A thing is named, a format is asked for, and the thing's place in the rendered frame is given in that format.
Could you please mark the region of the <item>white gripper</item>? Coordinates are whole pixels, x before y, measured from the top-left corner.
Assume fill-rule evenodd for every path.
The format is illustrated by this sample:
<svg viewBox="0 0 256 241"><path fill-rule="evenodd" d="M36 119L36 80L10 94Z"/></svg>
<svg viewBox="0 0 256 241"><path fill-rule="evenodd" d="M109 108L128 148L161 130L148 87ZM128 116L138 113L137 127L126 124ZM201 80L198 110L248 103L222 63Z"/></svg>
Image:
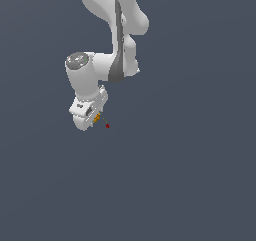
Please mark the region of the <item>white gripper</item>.
<svg viewBox="0 0 256 241"><path fill-rule="evenodd" d="M98 113L103 113L103 108L108 100L108 93L103 85L99 86L99 94L91 101L74 99L69 112L73 116L75 126L82 131L94 126L94 118Z"/></svg>

